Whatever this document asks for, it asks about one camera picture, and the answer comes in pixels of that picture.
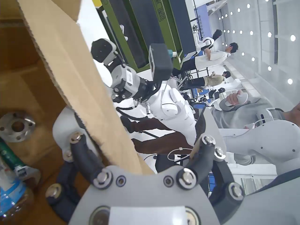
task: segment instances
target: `man in white shirt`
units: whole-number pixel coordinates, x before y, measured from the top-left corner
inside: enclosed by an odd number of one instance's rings
[[[202,70],[206,67],[211,67],[215,65],[222,64],[227,57],[238,50],[239,46],[237,43],[231,43],[225,51],[214,51],[210,52],[210,49],[206,48],[204,50],[205,55],[195,57],[194,59],[190,59],[185,61],[182,66],[181,70],[173,69],[172,74],[174,76],[178,76],[183,71],[189,70]]]

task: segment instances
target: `black pants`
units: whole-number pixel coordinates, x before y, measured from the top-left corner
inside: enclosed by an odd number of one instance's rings
[[[205,86],[205,80],[203,77],[199,77],[199,78],[187,81],[186,85],[183,85],[180,90],[182,91],[182,90],[188,90],[188,89],[194,89],[194,88],[197,89],[197,88],[201,88],[203,86]]]
[[[181,74],[181,73],[184,72],[184,71],[194,70],[194,69],[196,69],[195,58],[194,58],[194,59],[190,59],[190,60],[185,61],[185,62],[182,64],[180,70],[174,68],[172,74],[173,74],[174,76],[178,76],[179,74]]]

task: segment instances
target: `bottle label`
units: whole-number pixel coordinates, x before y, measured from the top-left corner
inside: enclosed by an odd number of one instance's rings
[[[0,160],[0,216],[19,201],[25,190],[26,185]]]

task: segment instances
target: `khaki pants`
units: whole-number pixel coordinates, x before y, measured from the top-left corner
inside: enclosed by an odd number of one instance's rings
[[[158,119],[146,119],[140,122],[131,122],[133,131],[147,131],[153,129],[171,131],[168,127],[162,124]],[[160,138],[155,138],[147,141],[139,141],[135,138],[132,139],[135,150],[144,154],[168,154],[174,149],[179,147],[192,149],[185,139],[185,136],[180,132],[173,132],[166,134]],[[172,154],[190,154],[190,150],[176,150]]]

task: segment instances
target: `white ceiling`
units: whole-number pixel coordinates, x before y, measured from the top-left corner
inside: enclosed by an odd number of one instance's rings
[[[229,0],[210,20],[212,31],[216,29],[213,27],[226,30],[222,39],[218,40],[221,48],[225,47],[221,41],[225,44],[237,42],[239,45],[239,50],[229,62],[274,106],[287,110],[300,102],[300,4],[299,0],[276,0],[276,3],[277,35],[274,33],[272,0]],[[224,19],[219,20],[221,12]],[[290,40],[292,34],[296,36],[294,42]],[[275,37],[278,38],[278,64],[274,63]],[[293,80],[291,85],[287,82],[289,78]]]

